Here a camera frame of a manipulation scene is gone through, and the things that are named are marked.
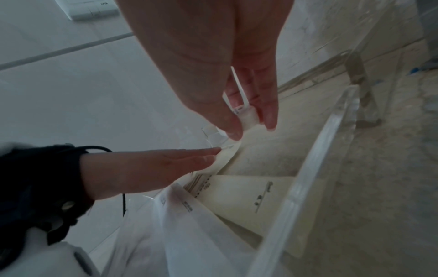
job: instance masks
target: finger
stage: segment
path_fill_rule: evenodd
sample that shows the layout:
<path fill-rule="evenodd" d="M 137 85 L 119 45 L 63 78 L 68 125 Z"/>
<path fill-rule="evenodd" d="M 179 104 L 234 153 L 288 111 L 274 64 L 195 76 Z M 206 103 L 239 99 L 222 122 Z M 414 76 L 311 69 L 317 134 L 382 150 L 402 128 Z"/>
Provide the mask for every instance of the finger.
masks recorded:
<path fill-rule="evenodd" d="M 190 172 L 203 170 L 211 166 L 216 160 L 216 156 L 188 157 L 174 160 L 169 169 L 173 181 Z"/>
<path fill-rule="evenodd" d="M 227 84 L 225 86 L 225 94 L 228 97 L 228 101 L 231 107 L 235 108 L 243 105 L 242 95 L 240 95 L 239 87 L 237 86 L 236 80 L 233 76 L 233 71 L 229 71 Z"/>
<path fill-rule="evenodd" d="M 251 106 L 254 106 L 259 116 L 259 122 L 263 122 L 263 112 L 254 71 L 247 68 L 235 68 L 237 78 Z"/>
<path fill-rule="evenodd" d="M 202 156 L 211 156 L 217 155 L 220 151 L 220 147 L 215 148 L 206 148 L 206 149 L 172 149 L 172 150 L 162 150 L 163 156 L 168 157 L 170 159 L 184 159 L 187 157 L 202 157 Z"/>
<path fill-rule="evenodd" d="M 239 141 L 242 138 L 242 124 L 222 98 L 213 103 L 188 103 L 186 105 L 219 129 L 224 130 L 230 139 Z"/>
<path fill-rule="evenodd" d="M 278 93 L 275 56 L 264 69 L 254 70 L 263 111 L 263 120 L 268 131 L 274 131 L 278 120 Z"/>

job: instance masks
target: fingernail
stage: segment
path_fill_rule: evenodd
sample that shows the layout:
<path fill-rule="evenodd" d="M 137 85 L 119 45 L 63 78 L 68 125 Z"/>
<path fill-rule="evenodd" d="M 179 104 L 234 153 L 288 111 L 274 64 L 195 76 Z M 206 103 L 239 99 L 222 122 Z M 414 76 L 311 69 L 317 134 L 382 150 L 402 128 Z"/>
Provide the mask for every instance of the fingernail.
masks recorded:
<path fill-rule="evenodd" d="M 240 139 L 242 138 L 242 135 L 236 133 L 227 133 L 227 136 L 234 141 L 240 141 Z"/>
<path fill-rule="evenodd" d="M 216 156 L 214 155 L 204 156 L 203 158 L 205 163 L 213 163 L 214 161 L 216 161 Z"/>

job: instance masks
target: white plastic bag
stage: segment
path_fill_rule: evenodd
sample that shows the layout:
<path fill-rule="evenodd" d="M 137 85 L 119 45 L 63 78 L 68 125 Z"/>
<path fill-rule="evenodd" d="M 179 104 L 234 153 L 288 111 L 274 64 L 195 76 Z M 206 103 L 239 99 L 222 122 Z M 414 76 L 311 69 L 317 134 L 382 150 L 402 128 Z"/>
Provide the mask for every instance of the white plastic bag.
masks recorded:
<path fill-rule="evenodd" d="M 243 277 L 255 250 L 179 183 L 128 210 L 102 276 Z M 278 267 L 276 276 L 291 276 Z"/>

